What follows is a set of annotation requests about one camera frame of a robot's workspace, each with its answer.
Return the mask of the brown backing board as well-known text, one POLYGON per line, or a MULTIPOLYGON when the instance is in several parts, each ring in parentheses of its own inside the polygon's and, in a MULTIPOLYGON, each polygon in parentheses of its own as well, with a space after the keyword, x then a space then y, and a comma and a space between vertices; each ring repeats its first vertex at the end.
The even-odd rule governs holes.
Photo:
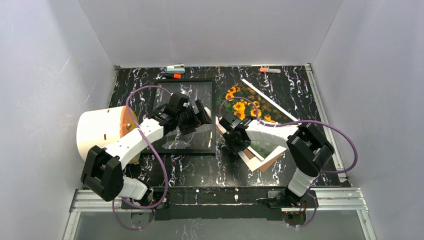
POLYGON ((245 149, 244 151, 240 151, 238 155, 247 165, 249 170, 251 170, 252 172, 255 170, 260 170, 263 173, 269 167, 271 167, 271 165, 274 164, 274 162, 279 157, 283 155, 284 151, 285 150, 282 147, 277 147, 269 155, 263 158, 252 153, 249 149, 245 149))

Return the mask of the black picture frame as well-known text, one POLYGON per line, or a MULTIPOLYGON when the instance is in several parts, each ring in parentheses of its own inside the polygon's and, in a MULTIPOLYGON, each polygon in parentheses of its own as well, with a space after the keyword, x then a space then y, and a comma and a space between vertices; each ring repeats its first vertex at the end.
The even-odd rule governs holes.
MULTIPOLYGON (((170 91, 183 92, 189 96, 192 104, 201 100, 204 107, 210 110, 212 120, 215 119, 215 81, 211 78, 186 78, 186 79, 160 79, 155 81, 160 86, 170 91)), ((180 130, 168 133, 166 136, 152 143, 160 154, 193 154, 214 155, 216 147, 216 131, 212 124, 205 124, 186 135, 180 130)))

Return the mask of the white mat board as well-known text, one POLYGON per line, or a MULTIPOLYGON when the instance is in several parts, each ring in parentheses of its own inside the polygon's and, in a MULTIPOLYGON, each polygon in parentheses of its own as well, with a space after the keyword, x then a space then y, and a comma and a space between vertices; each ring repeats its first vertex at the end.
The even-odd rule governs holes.
MULTIPOLYGON (((258 115, 263 121, 288 123, 297 120, 246 79, 242 79, 230 87, 225 96, 219 98, 217 103, 220 104, 223 99, 226 100, 237 96, 252 101, 258 108, 258 115)), ((247 117, 256 117, 255 108, 244 99, 231 99, 224 103, 221 110, 221 116, 225 113, 230 113, 241 120, 247 117)), ((252 141, 249 147, 237 154, 251 171, 260 170, 265 172, 286 150, 287 148, 280 145, 252 141)))

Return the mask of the sunflower photo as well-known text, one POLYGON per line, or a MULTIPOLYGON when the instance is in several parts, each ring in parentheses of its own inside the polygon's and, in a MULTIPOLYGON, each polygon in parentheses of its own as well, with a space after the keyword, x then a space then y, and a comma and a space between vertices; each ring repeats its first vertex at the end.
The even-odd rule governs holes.
POLYGON ((230 113, 243 121, 250 117, 259 117, 262 121, 273 124, 298 120, 245 79, 227 87, 221 86, 216 94, 215 104, 220 116, 230 113))

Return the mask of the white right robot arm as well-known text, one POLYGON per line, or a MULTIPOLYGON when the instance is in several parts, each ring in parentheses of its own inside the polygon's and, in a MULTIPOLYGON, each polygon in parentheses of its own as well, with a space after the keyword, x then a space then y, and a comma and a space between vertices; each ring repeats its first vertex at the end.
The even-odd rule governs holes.
POLYGON ((303 197, 335 152, 332 144, 312 123, 279 126, 252 117, 240 119, 227 113, 219 118, 218 128, 234 154, 247 149, 253 141, 289 150, 296 164, 296 171, 285 190, 290 197, 303 197))

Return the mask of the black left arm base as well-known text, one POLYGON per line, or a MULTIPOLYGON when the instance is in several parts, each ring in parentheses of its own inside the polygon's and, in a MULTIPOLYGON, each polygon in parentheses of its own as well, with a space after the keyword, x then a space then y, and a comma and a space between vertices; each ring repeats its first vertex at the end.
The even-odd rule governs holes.
MULTIPOLYGON (((164 187, 154 187, 147 190, 146 194, 142 197, 141 200, 136 200, 132 198, 127 198, 126 201, 122 200, 120 207, 122 209, 135 209, 140 210, 140 206, 152 206, 155 205, 164 194, 164 187)), ((164 210, 170 207, 171 203, 170 192, 167 191, 165 198, 161 203, 154 207, 153 210, 164 210)))

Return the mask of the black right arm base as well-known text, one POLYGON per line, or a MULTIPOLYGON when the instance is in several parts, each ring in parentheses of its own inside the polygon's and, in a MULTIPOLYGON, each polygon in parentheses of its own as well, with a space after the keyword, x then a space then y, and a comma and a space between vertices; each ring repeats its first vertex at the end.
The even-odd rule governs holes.
POLYGON ((307 191, 303 196, 297 196, 287 189, 270 190, 262 202, 271 209, 295 208, 301 211, 304 208, 313 207, 316 197, 314 190, 307 191))

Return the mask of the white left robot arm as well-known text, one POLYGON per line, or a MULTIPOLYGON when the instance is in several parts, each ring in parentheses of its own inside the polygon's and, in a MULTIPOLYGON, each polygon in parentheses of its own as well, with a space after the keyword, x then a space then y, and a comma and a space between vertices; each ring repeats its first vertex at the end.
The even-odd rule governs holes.
POLYGON ((191 103, 188 95, 173 93, 167 103, 157 106, 125 136, 105 146, 92 144, 80 181, 106 202, 117 197, 142 200, 150 191, 148 185, 123 173, 131 160, 176 129, 186 135, 212 122, 212 112, 201 100, 191 103))

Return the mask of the black orange marker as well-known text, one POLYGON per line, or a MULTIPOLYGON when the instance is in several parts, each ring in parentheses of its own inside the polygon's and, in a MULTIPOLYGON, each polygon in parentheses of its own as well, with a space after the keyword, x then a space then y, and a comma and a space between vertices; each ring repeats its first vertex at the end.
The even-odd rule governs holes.
POLYGON ((162 76, 167 79, 181 79, 183 77, 180 73, 163 73, 162 76))

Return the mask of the orange white marker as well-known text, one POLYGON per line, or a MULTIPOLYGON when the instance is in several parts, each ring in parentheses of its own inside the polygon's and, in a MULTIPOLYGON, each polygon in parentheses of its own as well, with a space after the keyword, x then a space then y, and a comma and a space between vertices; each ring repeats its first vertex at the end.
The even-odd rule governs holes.
POLYGON ((261 73, 271 73, 271 74, 280 74, 281 70, 277 68, 268 68, 268 67, 261 67, 259 69, 261 73))

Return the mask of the white cylinder orange lid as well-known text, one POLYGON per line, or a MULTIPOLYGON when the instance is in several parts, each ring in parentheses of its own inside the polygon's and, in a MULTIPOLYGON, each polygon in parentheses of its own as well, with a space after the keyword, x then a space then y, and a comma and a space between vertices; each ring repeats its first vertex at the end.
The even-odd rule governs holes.
POLYGON ((81 158, 85 161, 94 145, 103 148, 135 129, 135 121, 130 115, 133 113, 125 105, 84 112, 76 129, 76 144, 81 158))

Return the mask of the aluminium rail frame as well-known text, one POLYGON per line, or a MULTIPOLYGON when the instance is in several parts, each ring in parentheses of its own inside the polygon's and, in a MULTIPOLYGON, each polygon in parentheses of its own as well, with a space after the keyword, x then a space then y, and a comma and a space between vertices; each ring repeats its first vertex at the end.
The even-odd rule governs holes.
POLYGON ((269 208, 272 187, 173 187, 157 210, 77 190, 65 240, 374 240, 358 187, 317 187, 303 207, 269 208))

